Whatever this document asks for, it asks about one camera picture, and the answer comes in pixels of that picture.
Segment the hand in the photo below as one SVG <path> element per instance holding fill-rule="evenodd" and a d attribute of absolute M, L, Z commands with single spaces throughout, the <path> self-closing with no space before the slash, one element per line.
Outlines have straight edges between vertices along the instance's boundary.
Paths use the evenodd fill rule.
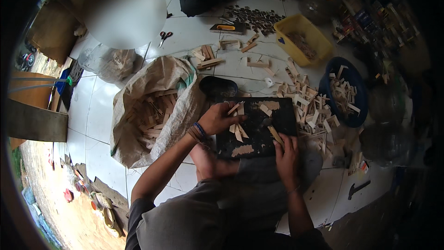
<path fill-rule="evenodd" d="M 284 141 L 285 152 L 282 146 L 274 140 L 276 148 L 276 166 L 277 172 L 287 191 L 293 191 L 298 187 L 297 166 L 299 164 L 299 149 L 297 148 L 297 138 L 295 136 L 286 136 L 279 133 Z"/>
<path fill-rule="evenodd" d="M 203 114 L 198 123 L 207 135 L 221 133 L 229 128 L 230 125 L 239 124 L 248 118 L 247 115 L 227 116 L 227 113 L 235 104 L 235 102 L 218 103 Z"/>

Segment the blue plastic basin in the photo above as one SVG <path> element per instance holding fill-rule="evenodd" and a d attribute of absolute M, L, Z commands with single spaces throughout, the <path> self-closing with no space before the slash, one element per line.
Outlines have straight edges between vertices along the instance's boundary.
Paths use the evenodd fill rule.
<path fill-rule="evenodd" d="M 361 112 L 354 112 L 346 116 L 343 114 L 340 109 L 336 106 L 336 102 L 333 99 L 332 92 L 330 89 L 330 73 L 335 73 L 337 75 L 339 68 L 341 65 L 347 66 L 348 69 L 343 69 L 341 73 L 341 78 L 344 78 L 345 81 L 348 81 L 351 86 L 356 86 L 357 94 L 355 96 L 354 106 L 361 109 Z M 367 117 L 367 113 L 369 111 L 369 101 L 367 97 L 367 90 L 364 85 L 364 81 L 362 80 L 361 75 L 358 70 L 350 63 L 347 59 L 342 57 L 334 57 L 332 58 L 325 68 L 325 74 L 321 78 L 319 82 L 319 93 L 326 94 L 328 98 L 330 98 L 327 103 L 330 105 L 332 115 L 336 115 L 336 117 L 347 126 L 356 128 L 361 126 L 365 118 Z"/>

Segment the scissors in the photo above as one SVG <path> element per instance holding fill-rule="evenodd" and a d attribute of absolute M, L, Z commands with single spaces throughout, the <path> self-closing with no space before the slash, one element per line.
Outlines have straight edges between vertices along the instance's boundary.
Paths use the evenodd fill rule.
<path fill-rule="evenodd" d="M 160 32 L 161 41 L 160 41 L 160 44 L 159 44 L 158 47 L 161 47 L 163 45 L 163 42 L 166 40 L 166 38 L 168 38 L 168 37 L 170 37 L 172 35 L 173 35 L 173 32 L 168 32 L 166 34 L 165 34 L 164 31 Z"/>

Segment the black work surface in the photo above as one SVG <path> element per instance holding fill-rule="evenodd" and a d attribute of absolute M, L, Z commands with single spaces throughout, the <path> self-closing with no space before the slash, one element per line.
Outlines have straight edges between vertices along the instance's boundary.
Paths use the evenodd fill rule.
<path fill-rule="evenodd" d="M 262 121 L 268 116 L 259 109 L 259 102 L 278 102 L 279 109 L 272 110 L 272 123 L 277 132 L 296 136 L 296 118 L 294 116 L 293 102 L 291 98 L 279 97 L 230 97 L 217 98 L 216 102 L 221 103 L 225 100 L 235 101 L 236 103 L 245 101 L 244 111 L 248 119 L 241 123 L 249 138 L 242 138 L 243 143 L 237 141 L 234 133 L 228 129 L 216 135 L 216 153 L 221 159 L 235 158 L 256 158 L 269 157 L 276 154 L 273 144 L 273 136 L 266 126 L 262 126 Z M 243 145 L 252 145 L 253 152 L 238 154 L 232 157 L 233 150 Z"/>

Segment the package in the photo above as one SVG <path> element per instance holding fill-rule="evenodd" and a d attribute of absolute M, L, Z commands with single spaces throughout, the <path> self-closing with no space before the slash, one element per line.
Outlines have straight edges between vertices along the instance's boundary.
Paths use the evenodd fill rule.
<path fill-rule="evenodd" d="M 96 74 L 107 83 L 119 83 L 133 71 L 136 50 L 117 50 L 98 44 L 82 49 L 77 61 L 82 69 Z"/>
<path fill-rule="evenodd" d="M 186 59 L 162 56 L 142 68 L 114 96 L 111 124 L 111 156 L 127 168 L 149 166 L 182 138 L 198 120 L 205 101 L 199 90 L 198 75 Z M 154 144 L 142 145 L 140 130 L 128 121 L 128 115 L 141 97 L 178 89 L 173 112 Z"/>

